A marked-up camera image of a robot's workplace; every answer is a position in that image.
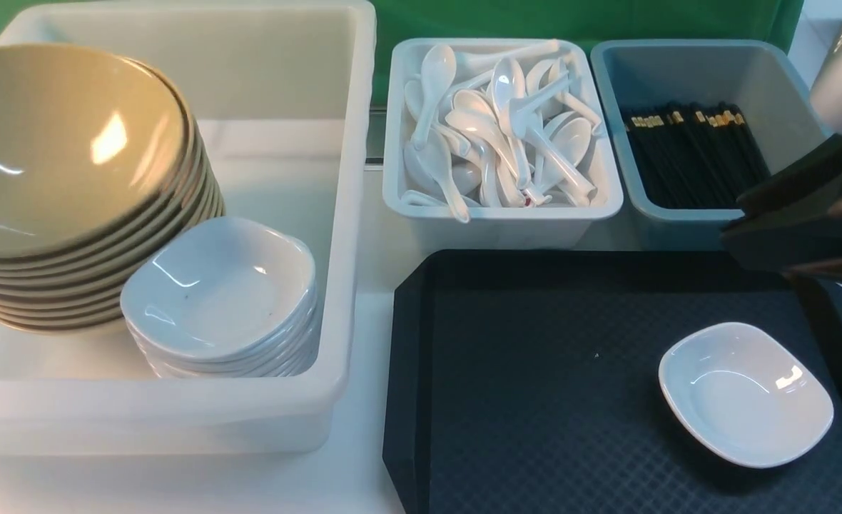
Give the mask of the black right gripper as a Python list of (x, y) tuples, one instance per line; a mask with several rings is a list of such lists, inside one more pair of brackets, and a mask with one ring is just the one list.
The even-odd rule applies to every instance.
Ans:
[(842, 284), (842, 136), (832, 136), (737, 201), (721, 231), (744, 268)]

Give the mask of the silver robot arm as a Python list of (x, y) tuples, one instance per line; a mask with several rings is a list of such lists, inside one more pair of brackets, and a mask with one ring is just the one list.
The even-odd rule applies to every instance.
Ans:
[(842, 29), (810, 102), (831, 136), (741, 195), (721, 242), (749, 270), (842, 284)]

